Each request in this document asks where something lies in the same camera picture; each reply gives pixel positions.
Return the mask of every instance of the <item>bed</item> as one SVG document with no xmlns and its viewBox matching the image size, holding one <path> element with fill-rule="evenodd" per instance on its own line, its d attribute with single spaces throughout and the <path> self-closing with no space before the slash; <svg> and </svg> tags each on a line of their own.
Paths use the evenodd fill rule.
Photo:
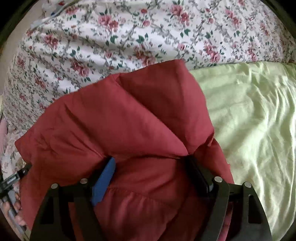
<svg viewBox="0 0 296 241">
<path fill-rule="evenodd" d="M 4 178 L 24 165 L 14 141 L 60 96 L 112 73 L 182 58 L 205 93 L 216 138 L 235 182 L 253 182 L 273 239 L 285 235 L 295 216 L 295 132 L 291 127 L 282 133 L 281 127 L 284 121 L 291 126 L 295 123 L 296 43 L 265 4 L 247 0 L 50 1 L 46 18 L 37 20 L 41 5 L 37 2 L 10 35 L 7 42 L 15 43 L 23 28 L 29 28 L 15 55 L 12 57 L 14 45 L 7 45 L 0 60 L 12 60 L 7 77 L 7 64 L 0 69 L 6 81 L 3 114 L 8 123 L 1 159 Z M 255 61 L 266 62 L 246 64 Z M 263 98 L 266 88 L 272 96 Z M 261 102 L 254 104 L 257 98 Z M 267 107 L 260 109 L 262 103 Z M 283 121 L 277 122 L 277 114 Z M 278 133 L 262 137 L 275 127 Z M 285 145 L 274 147 L 273 141 Z M 269 153 L 278 155 L 275 167 L 269 166 L 274 161 Z M 242 166 L 250 170 L 249 175 L 242 174 Z M 280 177 L 271 178 L 273 168 Z M 286 192 L 280 200 L 276 192 L 283 183 Z"/>
<path fill-rule="evenodd" d="M 3 87 L 5 83 L 5 79 L 7 79 L 7 69 L 10 65 L 11 59 L 13 58 L 15 49 L 22 38 L 24 29 L 28 29 L 30 24 L 35 20 L 42 18 L 42 1 L 25 1 L 19 8 L 16 9 L 13 17 L 7 22 L 7 24 L 3 27 L 0 33 L 0 44 L 1 44 L 1 55 L 0 55 L 0 94 L 3 93 Z M 0 122 L 0 153 L 3 155 L 3 147 L 6 148 L 7 141 L 9 141 L 9 137 L 4 137 L 4 133 L 7 133 L 7 126 L 4 117 L 2 116 Z M 10 193 L 10 199 L 12 203 L 15 203 L 15 195 L 13 191 Z M 3 204 L 0 201 L 0 209 L 3 210 Z M 4 240 L 28 240 L 30 236 L 30 230 L 20 227 L 13 219 L 15 216 L 15 210 L 11 208 L 8 215 L 5 214 L 0 219 L 4 222 L 4 219 L 8 221 L 11 229 L 8 229 L 5 226 L 4 230 L 8 230 L 7 237 L 5 236 L 5 232 L 1 232 L 3 234 Z"/>
</svg>

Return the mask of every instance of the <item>pink fabric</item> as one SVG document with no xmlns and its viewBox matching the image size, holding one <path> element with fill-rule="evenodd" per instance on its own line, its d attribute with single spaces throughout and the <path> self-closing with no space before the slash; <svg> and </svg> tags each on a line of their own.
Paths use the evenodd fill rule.
<svg viewBox="0 0 296 241">
<path fill-rule="evenodd" d="M 2 117 L 0 121 L 0 155 L 3 155 L 5 151 L 5 147 L 7 144 L 6 136 L 7 136 L 7 122 Z"/>
<path fill-rule="evenodd" d="M 21 182 L 24 219 L 32 227 L 52 183 L 76 183 L 113 156 L 115 174 L 94 208 L 108 240 L 194 240 L 207 203 L 180 157 L 194 154 L 233 183 L 213 136 L 205 97 L 182 60 L 110 75 L 58 99 L 16 141 L 33 164 Z M 230 219 L 231 211 L 220 241 Z"/>
</svg>

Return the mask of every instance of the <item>finger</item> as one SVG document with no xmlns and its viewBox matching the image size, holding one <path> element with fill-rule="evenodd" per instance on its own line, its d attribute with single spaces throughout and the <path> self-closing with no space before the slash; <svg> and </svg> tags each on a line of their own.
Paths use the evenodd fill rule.
<svg viewBox="0 0 296 241">
<path fill-rule="evenodd" d="M 9 202 L 4 202 L 2 206 L 3 206 L 3 213 L 4 213 L 4 215 L 8 215 L 8 211 L 10 209 Z"/>
<path fill-rule="evenodd" d="M 16 221 L 17 223 L 21 222 L 22 220 L 23 220 L 22 217 L 19 216 L 18 214 L 15 216 L 15 221 Z"/>
<path fill-rule="evenodd" d="M 21 204 L 19 200 L 16 200 L 13 207 L 15 208 L 15 210 L 18 212 L 21 209 Z"/>
<path fill-rule="evenodd" d="M 23 215 L 23 212 L 22 210 L 20 210 L 18 213 L 17 213 L 17 216 L 21 217 L 21 219 L 24 218 L 24 215 Z"/>
<path fill-rule="evenodd" d="M 19 200 L 20 199 L 20 195 L 17 192 L 15 192 L 15 199 L 16 200 Z"/>
<path fill-rule="evenodd" d="M 20 226 L 25 226 L 25 225 L 27 225 L 26 222 L 25 222 L 24 220 L 20 221 L 18 224 L 19 224 Z"/>
</svg>

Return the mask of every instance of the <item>light green sheet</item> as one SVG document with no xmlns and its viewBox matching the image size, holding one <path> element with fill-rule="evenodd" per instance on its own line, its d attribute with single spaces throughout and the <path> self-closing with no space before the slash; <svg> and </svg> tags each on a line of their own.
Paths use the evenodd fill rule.
<svg viewBox="0 0 296 241">
<path fill-rule="evenodd" d="M 191 71 L 236 184 L 250 181 L 274 241 L 295 217 L 296 65 L 257 62 Z"/>
</svg>

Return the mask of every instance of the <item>hand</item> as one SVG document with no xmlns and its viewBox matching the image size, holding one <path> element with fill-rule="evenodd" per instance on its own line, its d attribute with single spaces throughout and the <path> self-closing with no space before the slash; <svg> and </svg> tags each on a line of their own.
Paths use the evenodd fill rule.
<svg viewBox="0 0 296 241">
<path fill-rule="evenodd" d="M 13 207 L 15 208 L 17 215 L 15 216 L 15 222 L 19 224 L 20 226 L 25 226 L 26 222 L 23 219 L 23 213 L 22 213 L 22 206 L 20 202 L 20 195 L 18 193 L 15 193 L 15 199 L 16 202 L 14 203 Z M 3 214 L 8 220 L 10 218 L 8 211 L 10 209 L 10 204 L 9 202 L 3 203 Z"/>
</svg>

